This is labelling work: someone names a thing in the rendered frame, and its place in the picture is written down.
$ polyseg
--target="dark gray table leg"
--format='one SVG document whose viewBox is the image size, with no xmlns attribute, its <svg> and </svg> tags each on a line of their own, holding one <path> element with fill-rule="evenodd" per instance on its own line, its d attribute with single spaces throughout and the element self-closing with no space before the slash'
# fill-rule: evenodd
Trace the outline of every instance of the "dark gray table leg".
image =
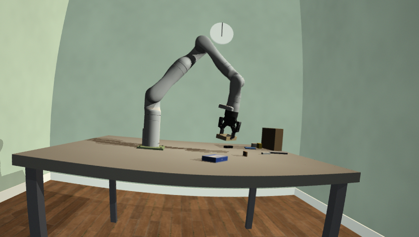
<svg viewBox="0 0 419 237">
<path fill-rule="evenodd" d="M 41 169 L 26 168 L 26 202 L 31 237 L 47 237 Z"/>
<path fill-rule="evenodd" d="M 332 184 L 330 187 L 328 210 L 322 237 L 337 237 L 339 235 L 347 186 L 348 184 Z"/>
<path fill-rule="evenodd" d="M 248 199 L 248 211 L 246 213 L 246 229 L 251 229 L 253 223 L 254 202 L 256 201 L 256 188 L 250 188 Z"/>
<path fill-rule="evenodd" d="M 109 207 L 111 209 L 111 222 L 116 223 L 117 217 L 117 181 L 109 180 Z"/>
</svg>

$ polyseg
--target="gray robotic arm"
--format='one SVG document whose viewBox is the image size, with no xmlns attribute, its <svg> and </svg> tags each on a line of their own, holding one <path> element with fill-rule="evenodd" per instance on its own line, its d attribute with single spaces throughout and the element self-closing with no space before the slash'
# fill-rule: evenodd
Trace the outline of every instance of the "gray robotic arm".
<svg viewBox="0 0 419 237">
<path fill-rule="evenodd" d="M 225 109 L 224 117 L 220 117 L 218 121 L 218 127 L 221 129 L 220 133 L 224 133 L 224 128 L 227 126 L 232 129 L 231 138 L 234 138 L 235 133 L 239 132 L 241 122 L 237 121 L 237 116 L 240 108 L 241 89 L 245 80 L 224 59 L 208 37 L 199 36 L 195 41 L 193 50 L 176 60 L 165 75 L 146 91 L 142 146 L 158 147 L 160 145 L 160 101 L 168 90 L 206 53 L 221 73 L 230 80 L 227 105 L 219 105 L 219 108 Z"/>
</svg>

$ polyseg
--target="blue and white box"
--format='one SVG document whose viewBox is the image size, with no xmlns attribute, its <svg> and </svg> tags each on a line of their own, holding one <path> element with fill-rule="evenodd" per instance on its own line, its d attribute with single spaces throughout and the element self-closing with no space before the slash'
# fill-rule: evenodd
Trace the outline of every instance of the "blue and white box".
<svg viewBox="0 0 419 237">
<path fill-rule="evenodd" d="M 209 162 L 213 162 L 213 163 L 227 161 L 227 158 L 228 158 L 228 156 L 222 156 L 222 155 L 216 155 L 216 154 L 202 156 L 203 161 L 209 161 Z"/>
</svg>

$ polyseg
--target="wooden floor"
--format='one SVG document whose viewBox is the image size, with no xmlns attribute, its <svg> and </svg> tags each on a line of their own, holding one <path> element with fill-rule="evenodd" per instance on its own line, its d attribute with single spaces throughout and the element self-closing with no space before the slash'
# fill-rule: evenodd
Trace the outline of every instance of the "wooden floor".
<svg viewBox="0 0 419 237">
<path fill-rule="evenodd" d="M 50 180 L 44 196 L 49 237 L 321 237 L 326 216 L 296 196 L 256 197 L 247 230 L 247 197 L 117 190 L 118 221 L 112 223 L 109 189 Z M 0 237 L 29 236 L 24 192 L 0 203 Z M 339 236 L 359 235 L 341 225 Z"/>
</svg>

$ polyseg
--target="small brown block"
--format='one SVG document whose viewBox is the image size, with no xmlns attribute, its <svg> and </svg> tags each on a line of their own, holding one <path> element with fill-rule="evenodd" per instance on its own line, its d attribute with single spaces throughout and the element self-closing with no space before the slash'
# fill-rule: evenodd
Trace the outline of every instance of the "small brown block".
<svg viewBox="0 0 419 237">
<path fill-rule="evenodd" d="M 281 128 L 262 128 L 262 147 L 272 151 L 282 151 L 284 130 Z"/>
<path fill-rule="evenodd" d="M 217 134 L 216 138 L 224 140 L 224 141 L 236 141 L 237 140 L 237 136 L 234 136 L 234 138 L 231 139 L 230 134 Z"/>
</svg>

